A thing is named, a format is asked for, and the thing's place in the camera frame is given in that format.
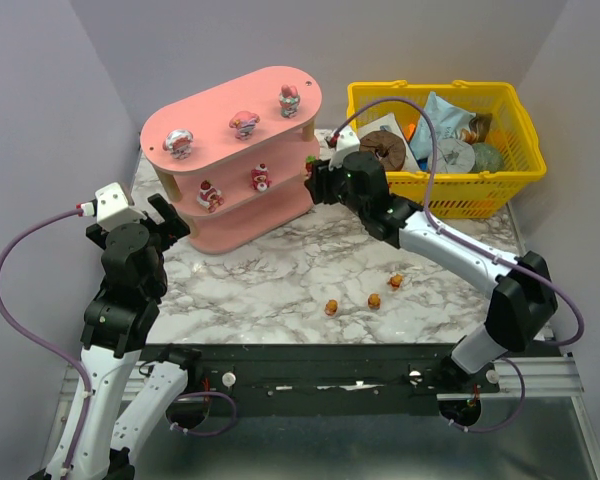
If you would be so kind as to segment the strawberry donut toy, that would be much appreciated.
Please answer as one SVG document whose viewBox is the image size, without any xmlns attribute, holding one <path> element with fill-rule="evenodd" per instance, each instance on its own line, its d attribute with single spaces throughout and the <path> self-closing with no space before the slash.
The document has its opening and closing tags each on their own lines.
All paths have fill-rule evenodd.
<svg viewBox="0 0 600 480">
<path fill-rule="evenodd" d="M 313 170 L 313 165 L 318 161 L 318 159 L 313 156 L 313 155 L 309 155 L 306 157 L 305 159 L 305 170 L 307 173 L 307 176 L 310 177 L 312 175 L 312 170 Z"/>
</svg>

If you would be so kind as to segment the red white bow toy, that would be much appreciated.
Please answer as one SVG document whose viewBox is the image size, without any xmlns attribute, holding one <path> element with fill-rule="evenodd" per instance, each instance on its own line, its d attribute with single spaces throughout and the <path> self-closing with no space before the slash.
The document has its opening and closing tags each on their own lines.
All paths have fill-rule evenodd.
<svg viewBox="0 0 600 480">
<path fill-rule="evenodd" d="M 224 204 L 225 200 L 222 192 L 218 188 L 216 188 L 209 180 L 204 180 L 199 187 L 197 202 L 208 213 L 214 213 Z"/>
</svg>

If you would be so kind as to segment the pink strawberry bear toy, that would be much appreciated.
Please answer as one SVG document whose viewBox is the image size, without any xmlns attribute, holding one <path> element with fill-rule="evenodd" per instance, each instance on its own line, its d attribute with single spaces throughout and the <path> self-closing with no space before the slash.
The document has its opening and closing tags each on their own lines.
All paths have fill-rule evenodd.
<svg viewBox="0 0 600 480">
<path fill-rule="evenodd" d="M 264 163 L 258 164 L 251 170 L 251 182 L 253 189 L 258 192 L 264 192 L 270 187 L 269 170 Z"/>
</svg>

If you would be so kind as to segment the pink white hooded toy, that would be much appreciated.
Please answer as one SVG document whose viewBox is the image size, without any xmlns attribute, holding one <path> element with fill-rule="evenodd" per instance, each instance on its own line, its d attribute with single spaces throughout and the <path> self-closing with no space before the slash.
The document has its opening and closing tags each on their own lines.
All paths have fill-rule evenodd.
<svg viewBox="0 0 600 480">
<path fill-rule="evenodd" d="M 162 148 L 174 159 L 183 160 L 191 154 L 193 141 L 193 134 L 189 130 L 176 129 L 166 136 Z"/>
</svg>

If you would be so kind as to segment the pink flower-ring bunny toy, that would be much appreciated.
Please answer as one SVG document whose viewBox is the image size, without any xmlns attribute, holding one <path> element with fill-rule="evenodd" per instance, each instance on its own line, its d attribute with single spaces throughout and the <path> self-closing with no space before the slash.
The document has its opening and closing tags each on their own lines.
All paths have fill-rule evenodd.
<svg viewBox="0 0 600 480">
<path fill-rule="evenodd" d="M 281 86 L 278 101 L 283 118 L 292 118 L 297 114 L 301 97 L 294 85 L 283 84 Z"/>
</svg>

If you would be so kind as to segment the pink wide-eared toy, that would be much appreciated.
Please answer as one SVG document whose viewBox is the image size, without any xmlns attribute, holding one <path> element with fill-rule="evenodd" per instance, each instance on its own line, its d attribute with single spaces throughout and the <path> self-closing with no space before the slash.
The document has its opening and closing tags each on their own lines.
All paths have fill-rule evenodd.
<svg viewBox="0 0 600 480">
<path fill-rule="evenodd" d="M 239 140 L 248 139 L 256 125 L 260 122 L 260 116 L 250 111 L 239 111 L 229 121 L 229 128 L 235 130 L 235 137 Z"/>
</svg>

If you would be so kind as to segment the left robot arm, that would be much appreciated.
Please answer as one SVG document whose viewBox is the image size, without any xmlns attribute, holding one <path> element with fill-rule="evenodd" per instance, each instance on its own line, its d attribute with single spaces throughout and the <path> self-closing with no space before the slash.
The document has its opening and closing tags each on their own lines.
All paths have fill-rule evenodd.
<svg viewBox="0 0 600 480">
<path fill-rule="evenodd" d="M 37 479 L 131 479 L 146 440 L 183 393 L 200 354 L 168 345 L 156 369 L 127 407 L 124 392 L 167 292 L 164 253 L 189 235 L 189 226 L 161 195 L 149 204 L 155 222 L 133 208 L 95 200 L 97 222 L 87 237 L 102 250 L 104 277 L 84 313 L 81 369 L 69 416 L 49 463 Z"/>
</svg>

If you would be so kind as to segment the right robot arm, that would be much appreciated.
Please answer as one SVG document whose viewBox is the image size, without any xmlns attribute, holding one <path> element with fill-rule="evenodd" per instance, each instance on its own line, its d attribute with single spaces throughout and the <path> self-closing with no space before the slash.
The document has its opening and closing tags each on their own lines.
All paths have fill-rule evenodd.
<svg viewBox="0 0 600 480">
<path fill-rule="evenodd" d="M 342 204 L 367 233 L 396 249 L 421 255 L 480 291 L 486 319 L 440 361 L 437 383 L 447 390 L 509 352 L 523 352 L 557 310 L 544 258 L 489 247 L 430 217 L 419 204 L 389 190 L 385 171 L 368 153 L 347 155 L 341 166 L 326 160 L 307 166 L 305 186 L 315 204 Z"/>
</svg>

